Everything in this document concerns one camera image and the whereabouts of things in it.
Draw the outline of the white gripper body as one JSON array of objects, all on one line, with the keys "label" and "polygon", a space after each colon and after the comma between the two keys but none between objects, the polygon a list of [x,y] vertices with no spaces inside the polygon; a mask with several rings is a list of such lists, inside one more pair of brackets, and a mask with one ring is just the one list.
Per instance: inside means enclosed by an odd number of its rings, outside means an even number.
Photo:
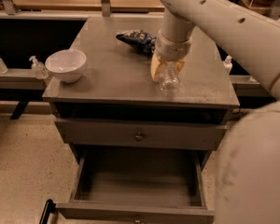
[{"label": "white gripper body", "polygon": [[167,39],[161,31],[155,43],[155,55],[159,61],[176,62],[184,59],[190,50],[192,38],[184,42],[174,42]]}]

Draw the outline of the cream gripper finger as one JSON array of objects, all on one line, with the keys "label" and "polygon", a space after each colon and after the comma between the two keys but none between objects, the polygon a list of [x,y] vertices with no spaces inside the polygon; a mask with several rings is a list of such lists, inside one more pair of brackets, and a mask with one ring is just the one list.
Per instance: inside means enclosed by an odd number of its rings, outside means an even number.
[{"label": "cream gripper finger", "polygon": [[179,74],[182,71],[184,65],[185,65],[185,61],[184,60],[180,60],[180,61],[175,63],[175,70],[176,70],[177,74]]},{"label": "cream gripper finger", "polygon": [[151,59],[150,66],[150,74],[151,78],[154,82],[159,82],[161,77],[164,75],[166,71],[167,63],[165,61],[161,61],[157,54],[154,54]]}]

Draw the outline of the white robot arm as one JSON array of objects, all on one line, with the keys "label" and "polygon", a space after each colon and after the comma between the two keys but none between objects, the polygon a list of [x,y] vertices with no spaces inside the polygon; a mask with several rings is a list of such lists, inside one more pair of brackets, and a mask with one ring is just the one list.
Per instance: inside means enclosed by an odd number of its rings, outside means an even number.
[{"label": "white robot arm", "polygon": [[164,17],[151,75],[182,68],[200,28],[246,73],[231,77],[240,94],[275,101],[245,115],[225,136],[217,162],[215,224],[280,224],[280,22],[227,0],[160,0]]}]

